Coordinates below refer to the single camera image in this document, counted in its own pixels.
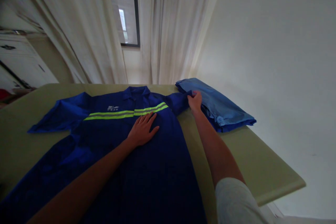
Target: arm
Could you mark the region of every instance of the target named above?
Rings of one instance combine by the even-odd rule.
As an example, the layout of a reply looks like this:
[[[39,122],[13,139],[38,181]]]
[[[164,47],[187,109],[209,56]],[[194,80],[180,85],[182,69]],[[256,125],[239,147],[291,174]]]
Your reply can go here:
[[[159,127],[155,127],[149,132],[156,118],[156,114],[152,114],[139,117],[126,140],[60,191],[28,223],[79,222],[122,161],[158,131]]]
[[[194,92],[193,97],[188,96],[188,101],[210,166],[214,186],[216,187],[217,183],[226,177],[238,179],[246,184],[229,148],[201,111],[201,93]]]

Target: green table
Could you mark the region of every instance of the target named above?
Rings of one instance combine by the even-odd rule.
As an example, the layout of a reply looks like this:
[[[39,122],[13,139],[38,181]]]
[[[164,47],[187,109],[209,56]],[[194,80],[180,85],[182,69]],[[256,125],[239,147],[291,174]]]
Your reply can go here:
[[[91,96],[123,91],[128,85],[47,84],[0,110],[0,197],[4,198],[32,166],[69,131],[27,134],[54,106],[56,100],[87,92]],[[174,85],[148,85],[152,92],[169,95]],[[178,116],[194,165],[209,223],[217,222],[215,190],[196,124],[190,109]],[[306,184],[247,126],[220,133],[230,148],[259,205],[264,205]]]

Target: window frame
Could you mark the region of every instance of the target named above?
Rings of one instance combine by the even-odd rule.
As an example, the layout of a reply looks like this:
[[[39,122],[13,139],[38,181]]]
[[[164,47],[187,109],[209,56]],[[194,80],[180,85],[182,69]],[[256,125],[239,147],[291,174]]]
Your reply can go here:
[[[121,43],[123,47],[137,47],[140,48],[140,25],[139,25],[139,7],[138,0],[134,0],[134,10],[135,10],[135,24],[136,24],[136,40],[137,44]]]

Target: printed logo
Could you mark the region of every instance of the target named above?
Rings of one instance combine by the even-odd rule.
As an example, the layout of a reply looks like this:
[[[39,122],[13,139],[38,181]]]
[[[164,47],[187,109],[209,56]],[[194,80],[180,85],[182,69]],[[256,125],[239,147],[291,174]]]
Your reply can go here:
[[[118,106],[109,106],[108,108],[107,108],[107,111],[116,111],[116,110],[118,110]]]

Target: forearm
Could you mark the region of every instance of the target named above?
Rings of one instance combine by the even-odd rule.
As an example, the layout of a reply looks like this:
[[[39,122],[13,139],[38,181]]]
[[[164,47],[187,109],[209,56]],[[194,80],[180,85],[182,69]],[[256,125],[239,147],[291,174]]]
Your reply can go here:
[[[198,133],[208,160],[213,184],[226,177],[232,177],[245,183],[245,180],[229,148],[219,137],[201,110],[193,112]]]
[[[123,141],[59,192],[28,223],[78,223],[111,175],[134,148],[131,139]]]

